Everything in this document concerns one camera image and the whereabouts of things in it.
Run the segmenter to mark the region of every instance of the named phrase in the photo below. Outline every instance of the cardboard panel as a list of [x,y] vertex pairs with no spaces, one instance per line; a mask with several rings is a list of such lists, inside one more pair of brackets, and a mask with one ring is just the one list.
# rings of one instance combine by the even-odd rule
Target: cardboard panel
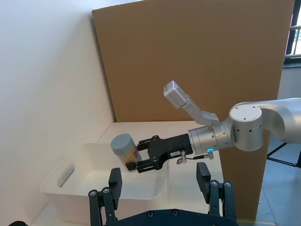
[[[276,99],[293,2],[147,0],[94,10],[117,121],[191,120],[164,98],[171,80],[220,120],[236,103]],[[268,135],[261,150],[221,151],[239,217],[256,216],[267,145]]]

